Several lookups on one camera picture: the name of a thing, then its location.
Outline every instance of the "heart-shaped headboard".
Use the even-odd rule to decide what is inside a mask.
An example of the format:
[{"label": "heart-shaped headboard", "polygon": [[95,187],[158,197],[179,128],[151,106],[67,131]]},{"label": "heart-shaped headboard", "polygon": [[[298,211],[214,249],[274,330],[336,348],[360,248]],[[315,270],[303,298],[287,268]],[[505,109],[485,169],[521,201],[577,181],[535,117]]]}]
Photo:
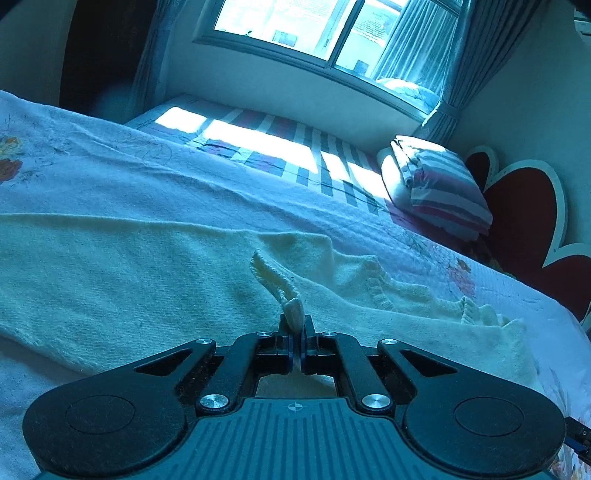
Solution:
[{"label": "heart-shaped headboard", "polygon": [[523,160],[497,173],[489,147],[472,150],[466,166],[484,184],[493,221],[483,240],[499,265],[582,321],[591,303],[591,245],[563,246],[567,209],[556,172],[546,162]]}]

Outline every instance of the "wall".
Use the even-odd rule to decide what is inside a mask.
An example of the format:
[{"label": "wall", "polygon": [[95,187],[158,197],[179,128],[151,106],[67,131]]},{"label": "wall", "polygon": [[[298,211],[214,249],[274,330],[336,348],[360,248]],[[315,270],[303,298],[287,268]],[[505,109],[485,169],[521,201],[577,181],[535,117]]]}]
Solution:
[{"label": "wall", "polygon": [[501,166],[548,162],[566,191],[565,243],[591,244],[591,48],[574,30],[574,8],[551,0],[507,65],[463,113],[450,147],[488,144]]},{"label": "wall", "polygon": [[277,61],[193,42],[203,0],[189,0],[170,48],[167,96],[211,101],[284,116],[375,153],[418,122],[324,77]]},{"label": "wall", "polygon": [[76,0],[22,0],[0,21],[0,89],[58,105]]}]

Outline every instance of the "metal screw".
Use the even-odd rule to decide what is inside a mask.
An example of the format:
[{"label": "metal screw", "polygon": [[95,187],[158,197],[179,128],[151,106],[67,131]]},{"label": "metal screw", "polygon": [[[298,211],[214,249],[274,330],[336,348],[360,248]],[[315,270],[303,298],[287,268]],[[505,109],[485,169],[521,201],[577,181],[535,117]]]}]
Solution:
[{"label": "metal screw", "polygon": [[203,405],[205,408],[216,409],[224,408],[226,405],[230,403],[230,401],[228,400],[227,396],[214,393],[211,395],[205,395],[204,397],[201,397],[199,403]]},{"label": "metal screw", "polygon": [[371,408],[373,410],[386,408],[388,405],[390,405],[390,399],[386,395],[380,395],[376,393],[364,396],[361,402],[367,408]]}]

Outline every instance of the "cream towel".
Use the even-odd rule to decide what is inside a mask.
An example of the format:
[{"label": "cream towel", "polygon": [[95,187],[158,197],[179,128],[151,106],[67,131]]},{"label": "cream towel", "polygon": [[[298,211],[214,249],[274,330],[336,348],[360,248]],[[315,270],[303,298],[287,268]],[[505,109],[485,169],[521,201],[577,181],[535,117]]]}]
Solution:
[{"label": "cream towel", "polygon": [[397,282],[323,235],[22,214],[0,215],[0,238],[0,333],[88,374],[274,331],[296,299],[319,332],[397,338],[543,392],[521,320]]}]

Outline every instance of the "bedsheet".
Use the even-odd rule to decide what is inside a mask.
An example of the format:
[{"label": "bedsheet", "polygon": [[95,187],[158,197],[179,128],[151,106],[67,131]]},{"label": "bedsheet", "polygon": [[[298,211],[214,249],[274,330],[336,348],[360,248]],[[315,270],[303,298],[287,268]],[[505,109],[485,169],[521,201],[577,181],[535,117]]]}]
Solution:
[{"label": "bedsheet", "polygon": [[[565,415],[591,423],[591,346],[568,310],[389,219],[347,203],[339,207],[327,195],[255,168],[0,92],[2,213],[322,233],[345,254],[376,255],[397,280],[427,285],[444,299],[467,296],[523,318],[547,396]],[[33,398],[76,378],[76,372],[8,340],[0,342],[0,478],[34,476],[37,467],[20,431],[22,415]],[[567,447],[553,471],[561,480],[591,478]]]}]

